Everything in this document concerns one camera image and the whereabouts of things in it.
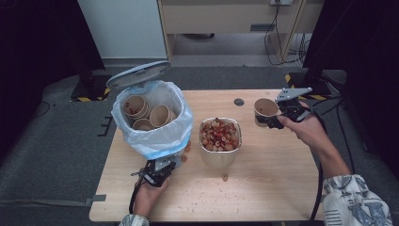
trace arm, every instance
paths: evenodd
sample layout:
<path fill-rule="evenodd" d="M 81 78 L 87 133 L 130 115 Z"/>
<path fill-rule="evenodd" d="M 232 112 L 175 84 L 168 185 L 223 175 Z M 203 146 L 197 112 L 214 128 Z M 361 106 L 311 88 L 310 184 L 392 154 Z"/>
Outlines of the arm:
<path fill-rule="evenodd" d="M 323 200 L 327 226 L 392 225 L 388 205 L 369 190 L 361 176 L 351 175 L 314 115 L 309 115 L 300 123 L 283 116 L 279 116 L 279 121 L 295 132 L 320 159 L 327 177 L 324 181 L 327 195 Z"/>
<path fill-rule="evenodd" d="M 293 122 L 284 116 L 279 116 L 278 119 L 281 124 L 295 132 L 298 138 L 318 156 L 327 178 L 351 173 L 340 152 L 332 144 L 320 121 L 314 115 L 309 115 L 301 123 Z"/>
<path fill-rule="evenodd" d="M 161 187 L 151 186 L 148 183 L 143 184 L 136 195 L 133 214 L 126 216 L 120 226 L 150 225 L 148 217 L 151 210 L 161 194 L 168 188 L 168 185 L 169 178 L 165 180 Z"/>

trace gray floor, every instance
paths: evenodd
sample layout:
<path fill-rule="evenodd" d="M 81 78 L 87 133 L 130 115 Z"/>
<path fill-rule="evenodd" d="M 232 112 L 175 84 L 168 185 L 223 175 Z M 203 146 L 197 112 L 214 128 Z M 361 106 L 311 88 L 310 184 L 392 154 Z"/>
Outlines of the gray floor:
<path fill-rule="evenodd" d="M 216 35 L 213 39 L 179 36 L 174 53 L 172 67 L 162 79 L 174 82 L 181 89 L 281 89 L 287 87 L 283 77 L 286 73 L 303 72 L 297 65 L 300 62 L 271 65 L 261 34 Z M 276 62 L 273 53 L 270 48 L 271 60 Z M 108 70 L 115 74 L 125 68 L 109 67 Z M 327 74 L 337 81 L 345 79 L 341 71 Z M 83 204 L 95 194 L 116 130 L 115 123 L 111 122 L 106 136 L 99 135 L 105 132 L 104 124 L 108 123 L 107 117 L 111 116 L 110 110 L 119 92 L 112 90 L 102 102 L 70 102 L 77 81 L 78 77 L 72 76 L 43 92 L 45 104 L 38 107 L 37 117 L 32 119 L 0 169 L 1 201 L 51 200 Z M 318 107 L 322 112 L 327 111 L 338 101 L 331 100 Z M 351 165 L 351 152 L 356 173 L 387 202 L 393 222 L 399 222 L 399 182 L 377 153 L 363 151 L 357 128 L 341 106 L 339 113 L 349 150 L 335 110 L 323 116 L 331 140 L 348 165 Z M 1 205 L 0 225 L 114 225 L 91 222 L 88 213 L 89 206 Z M 298 224 L 285 222 L 289 226 Z"/>

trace nuts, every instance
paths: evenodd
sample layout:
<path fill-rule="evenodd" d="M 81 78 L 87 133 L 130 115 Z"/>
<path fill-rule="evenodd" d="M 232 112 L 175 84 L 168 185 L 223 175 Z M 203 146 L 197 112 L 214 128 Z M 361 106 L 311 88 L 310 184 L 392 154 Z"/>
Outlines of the nuts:
<path fill-rule="evenodd" d="M 187 156 L 182 155 L 182 162 L 185 162 L 185 161 L 187 161 Z"/>
<path fill-rule="evenodd" d="M 215 118 L 205 121 L 200 128 L 200 143 L 211 152 L 228 152 L 239 146 L 237 128 L 233 122 Z"/>
<path fill-rule="evenodd" d="M 224 182 L 227 182 L 227 180 L 229 179 L 229 177 L 228 177 L 228 175 L 227 175 L 226 173 L 224 173 L 224 174 L 222 175 L 222 179 L 223 179 Z"/>
<path fill-rule="evenodd" d="M 184 148 L 185 152 L 190 152 L 191 151 L 191 140 L 188 140 L 187 145 Z"/>

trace food in bowl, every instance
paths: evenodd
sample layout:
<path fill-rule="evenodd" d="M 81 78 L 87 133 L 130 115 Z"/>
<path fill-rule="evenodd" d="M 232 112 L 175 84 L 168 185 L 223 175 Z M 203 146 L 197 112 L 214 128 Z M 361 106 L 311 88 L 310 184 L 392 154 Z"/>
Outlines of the food in bowl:
<path fill-rule="evenodd" d="M 199 139 L 210 152 L 230 152 L 241 144 L 238 123 L 227 118 L 205 120 L 199 129 Z"/>

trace bin lid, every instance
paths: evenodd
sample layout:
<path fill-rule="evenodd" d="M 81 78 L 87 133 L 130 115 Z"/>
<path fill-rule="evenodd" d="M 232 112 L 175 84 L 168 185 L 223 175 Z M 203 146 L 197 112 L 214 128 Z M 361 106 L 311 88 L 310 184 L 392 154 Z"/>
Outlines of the bin lid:
<path fill-rule="evenodd" d="M 106 86 L 110 89 L 124 89 L 138 85 L 160 76 L 169 66 L 170 62 L 167 60 L 139 65 L 133 69 L 112 76 L 106 82 Z"/>

